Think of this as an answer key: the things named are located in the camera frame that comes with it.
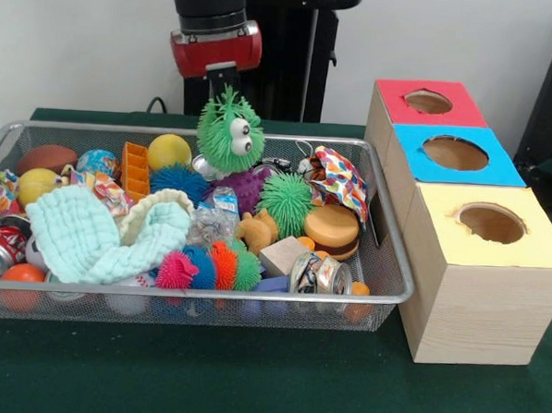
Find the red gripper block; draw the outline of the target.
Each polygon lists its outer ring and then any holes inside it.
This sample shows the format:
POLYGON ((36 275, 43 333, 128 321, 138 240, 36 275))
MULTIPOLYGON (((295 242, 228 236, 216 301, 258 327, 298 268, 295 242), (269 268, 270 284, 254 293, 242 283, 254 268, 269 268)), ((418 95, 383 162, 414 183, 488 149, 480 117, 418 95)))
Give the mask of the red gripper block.
POLYGON ((248 20, 237 30, 193 34, 173 30, 170 47, 178 72, 184 78, 201 78, 209 72, 209 95, 237 91, 239 72, 258 67, 263 40, 257 21, 248 20))

